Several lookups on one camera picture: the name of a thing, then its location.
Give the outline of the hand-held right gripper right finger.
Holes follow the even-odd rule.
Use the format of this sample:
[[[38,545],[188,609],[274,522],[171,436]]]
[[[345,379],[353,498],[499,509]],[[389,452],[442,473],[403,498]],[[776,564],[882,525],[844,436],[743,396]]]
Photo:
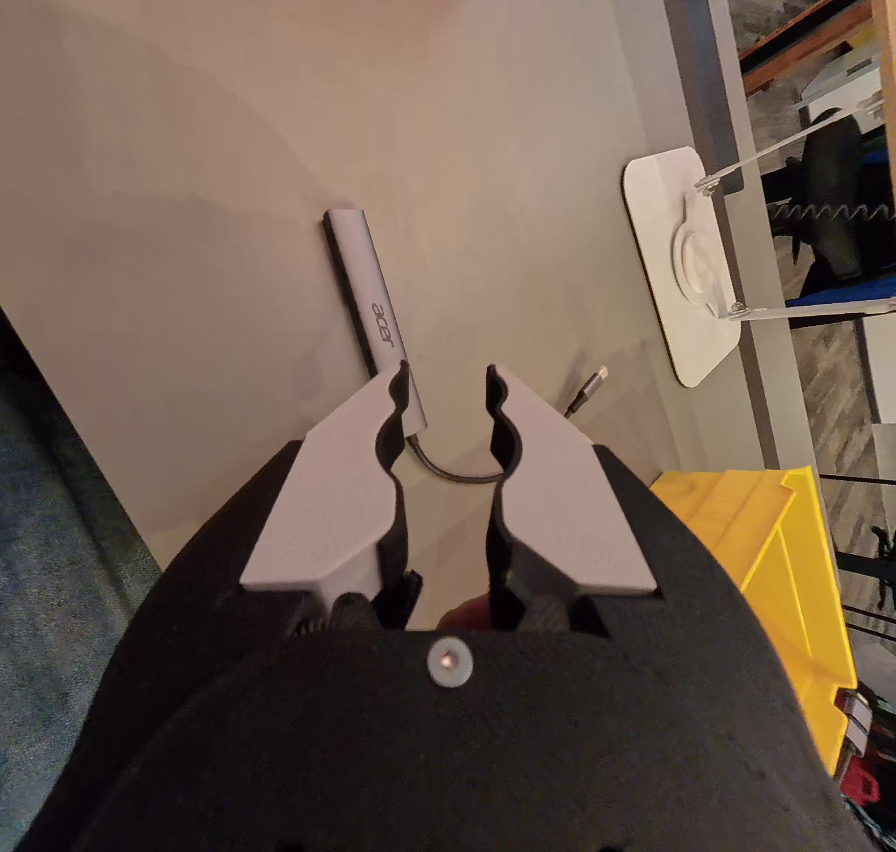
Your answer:
[[[649,597],[657,581],[589,438],[503,366],[487,368],[501,467],[487,528],[490,589]]]

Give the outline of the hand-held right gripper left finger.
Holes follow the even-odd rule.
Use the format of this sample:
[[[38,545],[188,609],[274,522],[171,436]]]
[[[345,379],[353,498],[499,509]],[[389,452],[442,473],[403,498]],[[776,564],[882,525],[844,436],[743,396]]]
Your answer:
[[[392,472],[409,365],[378,374],[311,429],[241,574],[250,591],[375,597],[403,580],[408,529]]]

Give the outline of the yellow plastic bin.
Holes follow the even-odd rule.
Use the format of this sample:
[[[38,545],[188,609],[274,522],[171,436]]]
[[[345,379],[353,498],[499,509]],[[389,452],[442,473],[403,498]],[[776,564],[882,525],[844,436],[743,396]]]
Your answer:
[[[812,467],[665,472],[651,490],[752,608],[834,776],[847,734],[836,699],[857,689],[857,673]]]

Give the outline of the person's right hand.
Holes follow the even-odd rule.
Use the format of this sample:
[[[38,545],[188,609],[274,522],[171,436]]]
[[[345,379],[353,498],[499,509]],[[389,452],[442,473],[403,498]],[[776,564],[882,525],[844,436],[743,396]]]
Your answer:
[[[440,633],[491,631],[489,598],[487,595],[483,595],[456,606],[441,617],[437,623],[436,630]]]

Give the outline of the white stand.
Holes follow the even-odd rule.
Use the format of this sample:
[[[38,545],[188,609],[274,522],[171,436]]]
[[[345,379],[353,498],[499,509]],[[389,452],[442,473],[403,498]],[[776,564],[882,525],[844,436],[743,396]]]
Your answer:
[[[697,387],[741,338],[747,321],[846,320],[894,312],[894,294],[841,294],[839,300],[792,307],[749,306],[735,295],[713,193],[721,180],[788,144],[859,113],[881,117],[882,92],[792,134],[752,156],[708,174],[694,148],[644,156],[623,171],[623,197],[644,264],[666,347],[679,382]]]

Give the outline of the person's blue jeans leg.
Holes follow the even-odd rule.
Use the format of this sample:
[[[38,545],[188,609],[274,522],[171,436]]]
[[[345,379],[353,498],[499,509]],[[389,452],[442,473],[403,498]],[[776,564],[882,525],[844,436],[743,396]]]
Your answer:
[[[67,762],[106,666],[160,576],[1,315],[1,847]]]

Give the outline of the blue fabric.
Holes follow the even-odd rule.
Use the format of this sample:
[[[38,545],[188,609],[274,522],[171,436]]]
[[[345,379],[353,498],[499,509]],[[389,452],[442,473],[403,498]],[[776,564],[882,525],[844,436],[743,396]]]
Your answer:
[[[895,267],[891,265],[875,275],[863,276],[830,288],[816,290],[808,295],[789,299],[786,301],[786,306],[789,309],[804,309],[843,305],[846,307],[846,313],[851,313],[858,312],[859,305],[867,302],[894,303],[894,295]]]

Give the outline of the wooden beam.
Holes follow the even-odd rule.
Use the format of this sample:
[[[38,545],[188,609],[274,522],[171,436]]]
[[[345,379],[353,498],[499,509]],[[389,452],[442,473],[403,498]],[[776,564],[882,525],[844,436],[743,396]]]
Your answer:
[[[873,25],[871,0],[819,0],[741,51],[745,96],[768,90],[802,62],[837,50]]]

